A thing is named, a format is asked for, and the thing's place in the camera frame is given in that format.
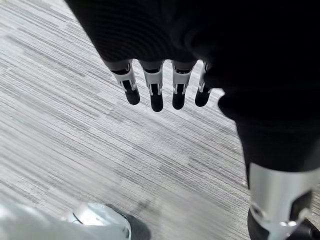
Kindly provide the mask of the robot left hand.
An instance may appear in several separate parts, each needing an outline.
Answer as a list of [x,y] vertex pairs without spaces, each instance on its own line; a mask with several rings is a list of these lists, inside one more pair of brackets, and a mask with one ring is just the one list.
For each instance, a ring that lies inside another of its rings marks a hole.
[[320,181],[320,3],[317,0],[69,0],[67,5],[136,105],[132,59],[152,77],[164,60],[205,69],[195,97],[213,89],[239,136],[250,191],[252,240],[317,240],[306,218]]

